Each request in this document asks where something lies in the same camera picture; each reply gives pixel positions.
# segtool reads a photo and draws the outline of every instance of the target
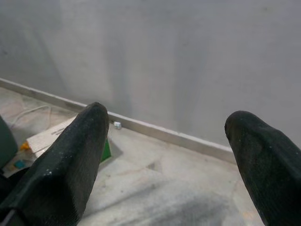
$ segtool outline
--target wall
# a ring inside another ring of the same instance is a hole
[[[301,145],[301,1],[3,0],[0,77],[228,145],[248,110]]]

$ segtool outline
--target green object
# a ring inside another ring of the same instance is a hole
[[[108,139],[105,140],[105,146],[104,146],[104,151],[103,151],[103,155],[102,155],[102,159],[100,162],[103,162],[105,160],[107,160],[108,158],[110,158],[111,155],[111,150],[110,150],[110,145],[109,145],[109,141]]]
[[[18,146],[13,134],[0,116],[0,169],[15,156],[17,151]]]

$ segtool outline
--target stone floor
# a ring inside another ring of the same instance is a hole
[[[39,106],[33,113],[20,113]],[[0,88],[0,114],[19,144],[75,113]],[[262,226],[237,166],[122,128],[109,130],[79,226]]]

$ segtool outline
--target marble floor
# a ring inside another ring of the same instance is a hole
[[[16,121],[44,105],[51,111]],[[75,115],[2,88],[0,114],[19,144]],[[125,128],[111,126],[108,137],[113,157],[100,165],[79,226],[263,225],[236,165]]]

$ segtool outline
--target tile floor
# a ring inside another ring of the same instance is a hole
[[[39,106],[33,113],[15,118]],[[75,113],[0,88],[0,114],[19,144]],[[110,127],[113,157],[102,163],[79,226],[262,226],[236,165],[133,131]]]

